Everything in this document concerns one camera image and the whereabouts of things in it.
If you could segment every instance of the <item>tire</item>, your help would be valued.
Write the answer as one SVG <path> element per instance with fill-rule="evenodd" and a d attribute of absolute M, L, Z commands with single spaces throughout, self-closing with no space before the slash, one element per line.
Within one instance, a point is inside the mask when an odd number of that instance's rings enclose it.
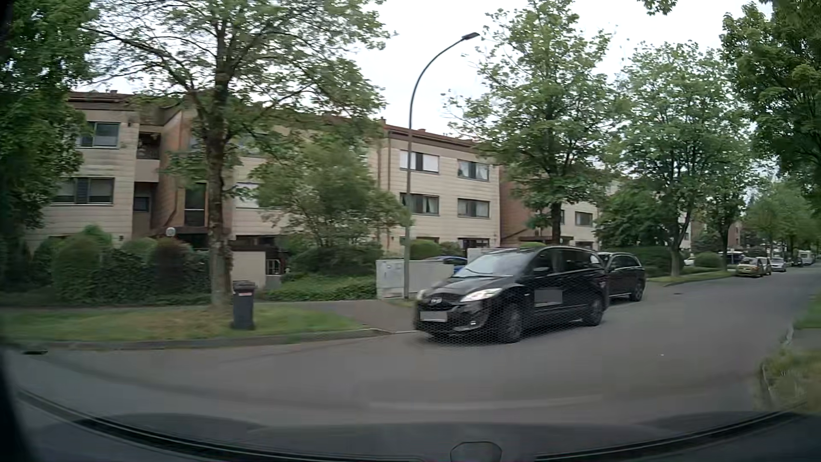
<path fill-rule="evenodd" d="M 497 327 L 499 341 L 505 344 L 518 342 L 521 340 L 523 327 L 522 313 L 516 305 L 507 305 L 499 313 Z"/>
<path fill-rule="evenodd" d="M 640 302 L 642 297 L 644 297 L 644 283 L 639 282 L 633 288 L 633 292 L 630 292 L 630 301 Z"/>
<path fill-rule="evenodd" d="M 598 326 L 604 316 L 604 302 L 601 298 L 595 298 L 590 305 L 588 305 L 585 316 L 581 318 L 582 324 L 585 326 Z"/>

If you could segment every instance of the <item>trash bin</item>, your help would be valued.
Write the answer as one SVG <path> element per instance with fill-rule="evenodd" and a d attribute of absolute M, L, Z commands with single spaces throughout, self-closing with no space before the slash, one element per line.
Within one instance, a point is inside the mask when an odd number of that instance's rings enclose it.
<path fill-rule="evenodd" d="M 253 330 L 254 326 L 254 291 L 256 284 L 249 280 L 235 280 L 234 288 L 234 321 L 232 329 Z"/>

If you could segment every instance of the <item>overcast sky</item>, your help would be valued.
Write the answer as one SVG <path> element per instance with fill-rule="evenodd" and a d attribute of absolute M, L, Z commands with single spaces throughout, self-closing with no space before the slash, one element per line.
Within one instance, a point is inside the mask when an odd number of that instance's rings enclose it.
<path fill-rule="evenodd" d="M 741 6 L 748 1 L 680 0 L 669 16 L 648 16 L 636 0 L 576 0 L 572 8 L 580 15 L 579 27 L 586 35 L 598 29 L 615 34 L 601 65 L 602 72 L 613 76 L 641 41 L 693 40 L 702 47 L 719 47 L 724 13 L 739 16 Z M 380 19 L 397 36 L 384 50 L 366 50 L 355 57 L 365 77 L 384 88 L 388 106 L 379 115 L 392 125 L 406 127 L 414 82 L 430 58 L 464 34 L 481 33 L 482 27 L 490 24 L 486 12 L 525 5 L 526 0 L 387 0 L 378 7 Z M 413 128 L 448 133 L 450 119 L 441 94 L 448 90 L 465 96 L 482 94 L 484 88 L 471 66 L 478 58 L 474 51 L 477 45 L 484 47 L 479 39 L 459 44 L 428 69 L 416 94 Z M 97 90 L 107 88 L 131 92 L 130 85 L 121 79 Z"/>

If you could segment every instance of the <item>street lamp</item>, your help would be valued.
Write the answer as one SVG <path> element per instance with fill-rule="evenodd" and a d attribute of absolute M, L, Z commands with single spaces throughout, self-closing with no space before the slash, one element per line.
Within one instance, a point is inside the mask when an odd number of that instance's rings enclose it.
<path fill-rule="evenodd" d="M 408 209 L 408 213 L 413 214 L 413 200 L 411 198 L 411 158 L 413 157 L 413 100 L 416 97 L 416 88 L 419 87 L 419 81 L 422 80 L 422 76 L 424 72 L 428 70 L 431 64 L 436 61 L 436 58 L 442 56 L 446 51 L 449 49 L 457 46 L 458 44 L 464 42 L 465 40 L 475 39 L 479 37 L 478 32 L 471 32 L 467 35 L 462 35 L 462 37 L 456 41 L 453 45 L 447 47 L 446 49 L 442 50 L 433 57 L 433 59 L 428 62 L 428 65 L 422 69 L 422 72 L 419 74 L 419 78 L 416 79 L 416 85 L 413 85 L 413 93 L 410 94 L 410 110 L 408 111 L 408 150 L 407 150 L 407 158 L 408 158 L 408 165 L 407 165 L 407 179 L 405 183 L 405 206 Z M 410 288 L 411 288 L 411 222 L 408 222 L 408 225 L 405 227 L 405 287 L 402 290 L 402 294 L 405 299 L 409 298 Z"/>

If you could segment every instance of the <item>asphalt road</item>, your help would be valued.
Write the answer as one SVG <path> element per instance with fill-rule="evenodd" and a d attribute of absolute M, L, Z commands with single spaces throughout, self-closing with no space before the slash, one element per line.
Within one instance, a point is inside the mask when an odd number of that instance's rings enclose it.
<path fill-rule="evenodd" d="M 543 330 L 517 344 L 439 343 L 416 332 L 254 348 L 7 353 L 7 364 L 19 386 L 100 415 L 641 423 L 753 409 L 761 358 L 819 290 L 821 266 L 654 286 L 640 303 L 614 303 L 600 326 Z"/>

